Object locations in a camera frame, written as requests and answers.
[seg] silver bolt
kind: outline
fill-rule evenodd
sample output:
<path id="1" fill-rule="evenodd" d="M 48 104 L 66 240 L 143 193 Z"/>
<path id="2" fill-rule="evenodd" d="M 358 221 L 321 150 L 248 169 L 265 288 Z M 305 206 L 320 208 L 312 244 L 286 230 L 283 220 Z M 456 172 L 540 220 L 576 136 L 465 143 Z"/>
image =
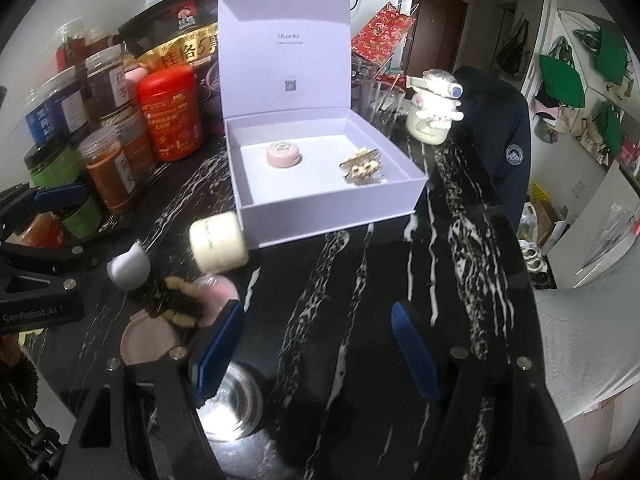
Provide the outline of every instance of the silver bolt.
<path id="1" fill-rule="evenodd" d="M 516 364 L 521 370 L 531 370 L 531 367 L 533 366 L 531 359 L 528 357 L 518 357 L 516 359 Z"/>
<path id="2" fill-rule="evenodd" d="M 107 359 L 106 367 L 107 367 L 107 370 L 110 372 L 116 371 L 118 368 L 120 368 L 120 359 L 118 359 L 117 357 L 112 357 L 111 359 Z"/>
<path id="3" fill-rule="evenodd" d="M 174 346 L 169 350 L 169 357 L 178 361 L 187 355 L 187 349 L 184 346 Z"/>
<path id="4" fill-rule="evenodd" d="M 449 350 L 449 353 L 451 354 L 451 357 L 459 361 L 462 361 L 469 357 L 468 350 L 462 346 L 453 346 L 451 350 Z"/>

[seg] black jar lid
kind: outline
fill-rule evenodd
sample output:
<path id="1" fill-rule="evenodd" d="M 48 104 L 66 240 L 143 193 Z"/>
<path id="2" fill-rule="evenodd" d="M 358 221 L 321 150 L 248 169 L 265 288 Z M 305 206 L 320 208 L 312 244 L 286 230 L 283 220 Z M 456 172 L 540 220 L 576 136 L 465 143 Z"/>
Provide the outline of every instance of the black jar lid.
<path id="1" fill-rule="evenodd" d="M 55 134 L 42 146 L 33 146 L 24 156 L 28 170 L 37 168 L 66 146 L 66 137 L 62 133 Z"/>

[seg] open box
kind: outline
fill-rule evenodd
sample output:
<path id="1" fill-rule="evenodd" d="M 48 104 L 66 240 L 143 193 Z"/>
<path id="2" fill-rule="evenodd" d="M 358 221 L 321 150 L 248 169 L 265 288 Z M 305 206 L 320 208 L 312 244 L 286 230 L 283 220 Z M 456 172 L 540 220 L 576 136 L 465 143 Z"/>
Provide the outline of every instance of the open box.
<path id="1" fill-rule="evenodd" d="M 238 218 L 250 248 L 414 211 L 424 173 L 351 111 L 350 0 L 219 0 L 226 144 Z M 272 168 L 288 140 L 302 160 Z M 380 151 L 384 178 L 348 184 L 358 148 Z"/>

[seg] countertop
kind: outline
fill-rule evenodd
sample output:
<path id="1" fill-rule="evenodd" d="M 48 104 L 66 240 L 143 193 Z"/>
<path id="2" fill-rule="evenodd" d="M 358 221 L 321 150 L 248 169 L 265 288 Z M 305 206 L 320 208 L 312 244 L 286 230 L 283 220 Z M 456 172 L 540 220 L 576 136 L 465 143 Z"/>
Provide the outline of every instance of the countertop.
<path id="1" fill-rule="evenodd" d="M 540 326 L 520 248 L 472 147 L 452 131 L 439 147 L 392 136 L 429 179 L 416 213 L 254 251 L 228 273 L 246 307 L 234 360 L 266 400 L 262 429 L 214 450 L 239 478 L 409 479 L 437 430 L 391 332 L 391 306 L 409 299 L 450 345 L 481 359 L 506 348 L 543 380 Z M 234 208 L 222 138 L 156 169 L 127 224 L 163 276 L 194 279 L 188 230 Z M 143 305 L 104 272 L 85 285 L 85 318 L 30 335 L 27 348 L 78 413 L 92 377 L 119 354 Z M 467 477 L 478 478 L 489 410 L 478 420 Z"/>

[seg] box lid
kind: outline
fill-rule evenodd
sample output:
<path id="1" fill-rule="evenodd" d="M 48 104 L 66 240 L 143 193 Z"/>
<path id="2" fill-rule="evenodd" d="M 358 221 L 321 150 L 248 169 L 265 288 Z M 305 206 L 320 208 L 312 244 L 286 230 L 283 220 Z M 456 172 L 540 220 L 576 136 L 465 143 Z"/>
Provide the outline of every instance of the box lid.
<path id="1" fill-rule="evenodd" d="M 351 107 L 350 0 L 219 0 L 226 118 Z"/>

